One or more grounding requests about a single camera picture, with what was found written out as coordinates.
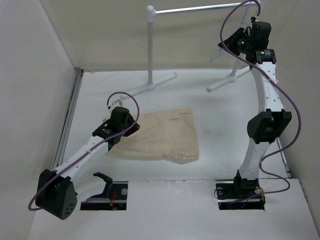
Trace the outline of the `translucent blue clothes hanger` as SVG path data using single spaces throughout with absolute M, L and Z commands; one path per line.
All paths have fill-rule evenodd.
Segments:
M 212 55 L 210 59 L 211 63 L 213 63 L 216 59 L 218 59 L 224 53 L 229 53 L 239 58 L 241 51 L 239 50 L 240 47 L 238 46 L 238 44 L 241 45 L 241 41 L 246 38 L 246 28 L 248 27 L 247 15 L 248 15 L 248 10 L 251 4 L 255 5 L 255 3 L 249 0 L 240 2 L 231 10 L 230 13 L 228 13 L 226 18 L 223 20 L 219 30 L 219 39 L 220 39 L 220 43 L 218 44 L 219 50 Z M 225 37 L 224 31 L 225 31 L 225 27 L 228 25 L 228 21 L 238 9 L 243 7 L 245 7 L 245 10 L 240 23 L 231 32 L 229 37 Z

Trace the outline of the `beige trousers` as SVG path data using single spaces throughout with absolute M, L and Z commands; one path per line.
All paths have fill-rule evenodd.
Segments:
M 124 137 L 108 153 L 118 159 L 168 160 L 186 164 L 199 159 L 199 143 L 191 108 L 140 115 L 140 129 Z

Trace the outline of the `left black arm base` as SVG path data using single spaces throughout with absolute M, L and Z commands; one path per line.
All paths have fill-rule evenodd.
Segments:
M 103 173 L 93 174 L 93 180 L 98 181 L 89 187 L 93 193 L 80 203 L 81 211 L 125 211 L 127 209 L 127 181 L 113 181 Z

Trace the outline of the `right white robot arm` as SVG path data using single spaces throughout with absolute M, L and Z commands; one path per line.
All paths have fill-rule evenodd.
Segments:
M 250 27 L 240 27 L 219 47 L 236 56 L 245 55 L 250 65 L 258 96 L 258 113 L 247 124 L 248 149 L 244 161 L 233 179 L 232 192 L 238 198 L 253 193 L 259 186 L 261 159 L 292 119 L 276 88 L 276 54 L 268 48 L 271 25 L 254 21 Z

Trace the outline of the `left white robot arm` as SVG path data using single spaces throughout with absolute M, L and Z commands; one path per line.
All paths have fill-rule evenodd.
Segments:
M 45 169 L 39 176 L 37 193 L 32 200 L 38 209 L 65 220 L 78 205 L 90 198 L 113 199 L 113 179 L 95 172 L 85 180 L 86 172 L 108 153 L 122 137 L 138 131 L 140 125 L 127 108 L 116 106 L 110 118 L 100 125 L 83 147 L 54 170 Z

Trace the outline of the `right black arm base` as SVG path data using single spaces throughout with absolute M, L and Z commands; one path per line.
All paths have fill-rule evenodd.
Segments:
M 231 181 L 218 181 L 215 184 L 214 196 L 220 210 L 264 210 L 264 191 L 259 180 L 241 178 L 240 173 Z

